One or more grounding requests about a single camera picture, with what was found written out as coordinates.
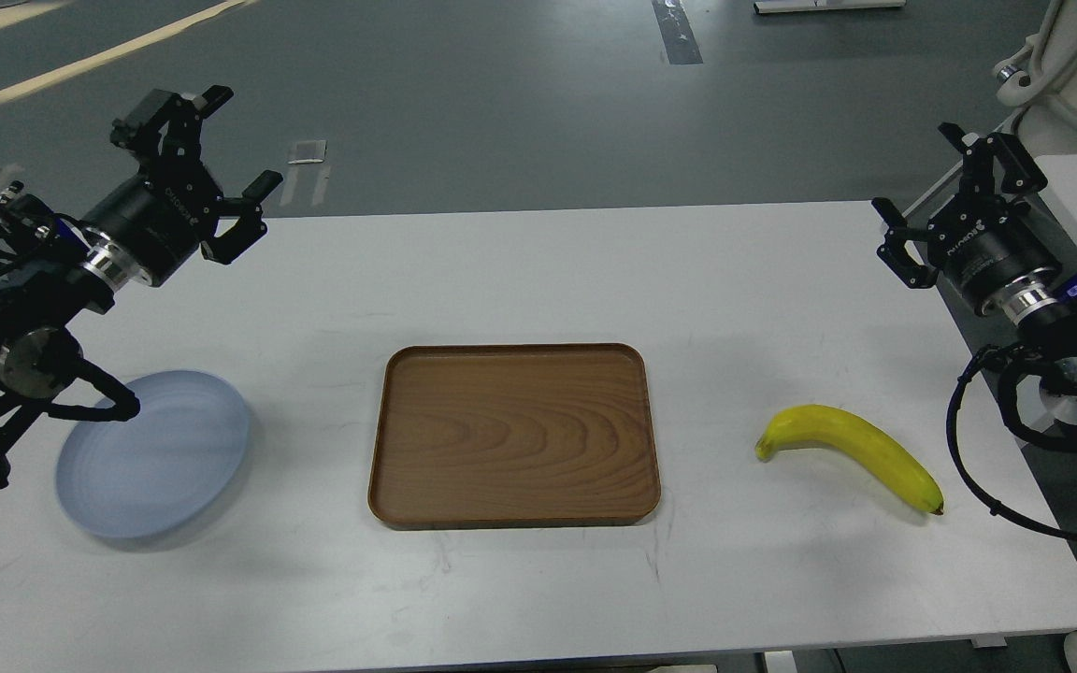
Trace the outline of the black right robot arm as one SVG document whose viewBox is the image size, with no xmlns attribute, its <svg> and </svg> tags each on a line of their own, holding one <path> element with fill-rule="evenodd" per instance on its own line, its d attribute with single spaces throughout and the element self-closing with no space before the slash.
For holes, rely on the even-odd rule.
<svg viewBox="0 0 1077 673">
<path fill-rule="evenodd" d="M 1012 325 L 1012 342 L 978 349 L 961 371 L 946 408 L 946 447 L 990 514 L 1077 544 L 1077 532 L 1039 523 L 989 494 L 963 463 L 957 429 L 967 388 L 992 371 L 1001 421 L 1013 437 L 1077 455 L 1077 272 L 1064 272 L 1030 224 L 1030 197 L 1048 180 L 1013 134 L 979 136 L 953 122 L 939 129 L 960 156 L 954 194 L 920 227 L 889 197 L 875 197 L 883 225 L 876 254 L 906 288 L 948 281 L 975 316 L 1003 316 Z"/>
</svg>

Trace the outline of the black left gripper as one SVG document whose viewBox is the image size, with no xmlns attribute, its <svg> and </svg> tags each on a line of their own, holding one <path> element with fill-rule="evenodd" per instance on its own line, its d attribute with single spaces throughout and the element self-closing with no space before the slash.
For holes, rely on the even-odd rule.
<svg viewBox="0 0 1077 673">
<path fill-rule="evenodd" d="M 141 167 L 82 218 L 90 246 L 82 267 L 108 288 L 159 288 L 200 246 L 205 260 L 230 265 L 266 234 L 264 201 L 281 172 L 265 170 L 240 196 L 222 197 L 201 162 L 202 123 L 232 97 L 223 85 L 188 97 L 154 89 L 112 123 L 111 144 Z M 235 221 L 218 233 L 219 216 Z"/>
</svg>

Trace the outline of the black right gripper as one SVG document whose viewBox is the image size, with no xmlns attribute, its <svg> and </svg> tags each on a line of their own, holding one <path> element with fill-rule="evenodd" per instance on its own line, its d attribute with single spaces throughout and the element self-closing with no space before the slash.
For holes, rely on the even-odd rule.
<svg viewBox="0 0 1077 673">
<path fill-rule="evenodd" d="M 960 153 L 939 191 L 956 183 L 957 194 L 974 197 L 949 197 L 924 227 L 910 227 L 889 197 L 872 197 L 885 226 L 877 256 L 906 288 L 928 289 L 945 279 L 979 318 L 1059 316 L 1051 284 L 1061 264 L 1017 204 L 1046 190 L 1047 176 L 1013 134 L 980 136 L 953 122 L 941 123 L 939 134 Z M 922 248 L 924 260 L 911 255 L 909 242 Z"/>
</svg>

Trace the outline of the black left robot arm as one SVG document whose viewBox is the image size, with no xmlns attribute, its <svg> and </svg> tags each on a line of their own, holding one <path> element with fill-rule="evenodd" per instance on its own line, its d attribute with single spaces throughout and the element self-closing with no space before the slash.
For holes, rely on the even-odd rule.
<svg viewBox="0 0 1077 673">
<path fill-rule="evenodd" d="M 232 97 L 223 85 L 146 93 L 110 134 L 136 174 L 85 216 L 48 208 L 19 182 L 0 194 L 0 490 L 8 453 L 39 418 L 124 422 L 140 412 L 136 393 L 68 331 L 76 316 L 108 312 L 129 281 L 159 288 L 193 254 L 228 265 L 266 234 L 264 201 L 282 176 L 267 170 L 227 196 L 202 162 L 204 122 Z"/>
</svg>

